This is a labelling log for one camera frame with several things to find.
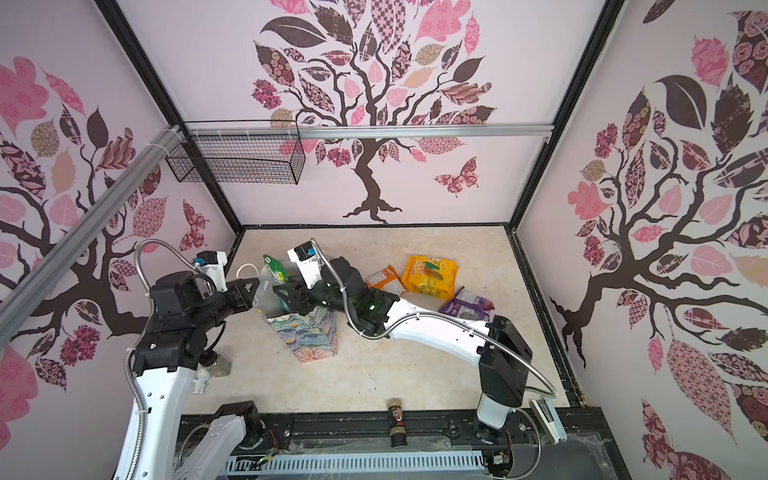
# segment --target small bottle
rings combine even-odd
[[[227,376],[232,371],[231,360],[217,352],[201,353],[200,366],[213,376]]]

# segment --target wire mesh basket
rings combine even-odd
[[[296,122],[283,123],[281,127],[296,126]],[[217,182],[298,184],[306,159],[298,132],[297,128],[274,134],[196,132],[191,139],[202,157],[190,155],[194,149],[181,143],[170,151],[166,161],[180,182],[203,181],[193,162],[199,158]]]

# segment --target yellow snack bag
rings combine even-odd
[[[411,255],[402,285],[411,292],[444,300],[453,298],[458,264],[453,260]]]

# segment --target beige floor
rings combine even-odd
[[[310,237],[330,256],[345,257],[363,277],[387,264],[401,273],[411,253],[458,261],[457,286],[490,299],[496,306],[493,313],[511,319],[534,352],[533,365],[558,389],[554,404],[568,406],[502,227],[250,230],[230,275],[243,263],[261,267],[265,253],[285,257],[286,250]],[[442,303],[417,293],[406,293],[405,298],[429,309]],[[346,325],[343,313],[336,313],[336,325],[339,354],[302,364],[255,313],[230,317],[217,350],[232,359],[232,373],[212,379],[205,395],[190,395],[184,411],[212,413],[222,403],[248,399],[261,412],[382,410],[390,397],[401,397],[403,407],[413,410],[477,407],[477,366],[421,343],[363,339]],[[528,378],[530,385],[541,385]]]

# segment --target tissue box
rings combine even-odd
[[[317,306],[308,315],[288,313],[266,321],[301,363],[336,355],[336,322],[328,309]]]

